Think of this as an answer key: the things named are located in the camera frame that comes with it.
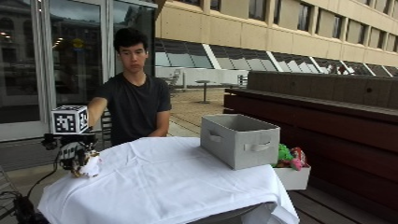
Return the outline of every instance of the storage bin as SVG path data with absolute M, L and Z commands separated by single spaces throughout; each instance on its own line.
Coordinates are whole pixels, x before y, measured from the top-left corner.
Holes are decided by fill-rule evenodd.
M 244 115 L 201 117 L 200 145 L 234 170 L 277 162 L 280 127 Z

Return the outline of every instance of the man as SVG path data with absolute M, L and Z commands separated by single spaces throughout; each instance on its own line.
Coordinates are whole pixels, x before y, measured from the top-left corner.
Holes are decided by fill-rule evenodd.
M 124 71 L 99 88 L 88 104 L 88 125 L 93 126 L 108 108 L 112 118 L 112 146 L 147 136 L 167 136 L 171 117 L 168 85 L 143 71 L 148 58 L 147 36 L 123 28 L 115 34 L 113 47 Z

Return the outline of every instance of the black t-shirt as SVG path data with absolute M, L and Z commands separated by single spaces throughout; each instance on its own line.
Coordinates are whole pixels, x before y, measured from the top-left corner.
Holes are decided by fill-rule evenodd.
M 157 77 L 147 76 L 139 87 L 120 73 L 99 88 L 95 97 L 108 101 L 112 146 L 147 137 L 157 129 L 157 113 L 172 109 L 168 85 Z

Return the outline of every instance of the toy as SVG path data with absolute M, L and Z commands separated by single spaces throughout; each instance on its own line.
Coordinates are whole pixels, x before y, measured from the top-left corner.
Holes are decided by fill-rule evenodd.
M 96 150 L 91 150 L 85 153 L 85 165 L 77 169 L 75 175 L 79 177 L 81 175 L 88 175 L 89 177 L 95 177 L 100 173 L 100 152 Z
M 273 167 L 286 168 L 290 167 L 297 171 L 301 170 L 302 167 L 309 166 L 306 163 L 306 157 L 300 147 L 294 147 L 293 149 L 288 149 L 284 144 L 278 145 L 278 157 L 277 164 Z
M 284 144 L 278 144 L 277 164 L 274 165 L 274 167 L 290 167 L 290 160 L 293 158 L 294 157 L 290 154 L 290 150 L 288 149 L 288 147 Z
M 304 154 L 304 151 L 300 147 L 294 147 L 290 149 L 290 153 L 294 157 L 294 159 L 297 160 L 297 165 L 300 165 L 301 167 L 309 167 L 309 164 L 308 164 L 308 157 L 306 155 Z

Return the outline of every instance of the white box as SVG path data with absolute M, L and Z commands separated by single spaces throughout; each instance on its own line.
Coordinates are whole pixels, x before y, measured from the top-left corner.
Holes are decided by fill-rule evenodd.
M 297 171 L 293 168 L 274 168 L 274 172 L 286 190 L 308 188 L 310 171 L 312 166 L 302 167 L 301 171 Z
M 277 162 L 280 127 L 237 115 L 201 117 L 200 145 L 234 170 Z
M 51 111 L 52 133 L 79 134 L 88 129 L 85 105 L 63 105 Z

